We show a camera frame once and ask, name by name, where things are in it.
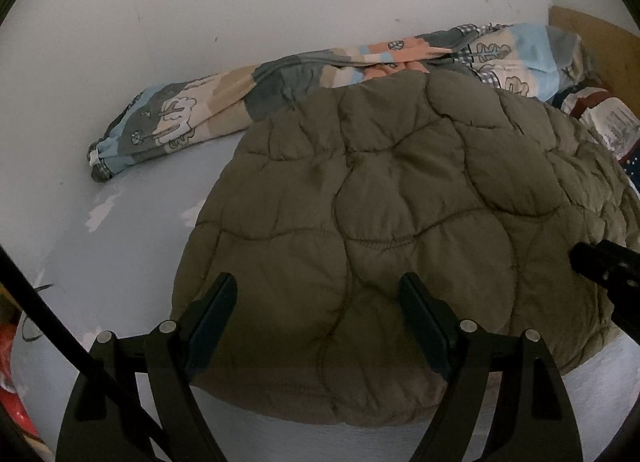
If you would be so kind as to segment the navy star print pillow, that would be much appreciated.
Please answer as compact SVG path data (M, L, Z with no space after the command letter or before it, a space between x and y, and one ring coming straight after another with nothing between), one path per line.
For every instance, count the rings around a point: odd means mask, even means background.
M620 159L620 166L629 178L634 191L640 196L640 148L637 147Z

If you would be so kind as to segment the wooden headboard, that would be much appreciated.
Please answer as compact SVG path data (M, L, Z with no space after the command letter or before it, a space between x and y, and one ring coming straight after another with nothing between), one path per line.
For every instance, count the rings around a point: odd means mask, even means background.
M575 32L593 58L597 82L639 115L639 38L597 17L565 7L549 10L551 26Z

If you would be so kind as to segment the patchwork cartoon print quilt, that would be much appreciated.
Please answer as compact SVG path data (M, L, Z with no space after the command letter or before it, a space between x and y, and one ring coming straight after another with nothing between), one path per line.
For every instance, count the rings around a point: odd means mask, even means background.
M243 131L318 89L436 69L548 102L589 78L594 65L578 34L537 24L467 24L288 55L143 90L90 145L90 175L105 183L138 163Z

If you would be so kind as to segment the black rimmed eyeglasses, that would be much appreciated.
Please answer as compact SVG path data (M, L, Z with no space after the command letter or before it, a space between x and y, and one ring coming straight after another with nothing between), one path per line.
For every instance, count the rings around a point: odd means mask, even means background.
M46 283L45 285L41 285L38 287L35 287L35 291L37 293L40 293L42 291L47 291L47 289L50 289L53 287L53 283ZM35 341L38 341L40 338L43 337L43 332L40 330L40 328L35 324L35 321L32 320L32 318L28 317L28 315L26 315L26 313L24 313L24 319L22 320L22 324L21 324L21 338L22 341L25 343L32 343Z

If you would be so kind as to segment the olive green puffer jacket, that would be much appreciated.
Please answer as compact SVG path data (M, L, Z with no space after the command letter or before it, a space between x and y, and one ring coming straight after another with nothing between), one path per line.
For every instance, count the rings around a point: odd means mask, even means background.
M431 418L444 380L397 302L413 271L485 330L538 330L562 372L618 334L580 241L639 245L639 200L577 120L449 71L322 89L253 124L178 267L181 315L222 273L238 303L194 384L265 416Z

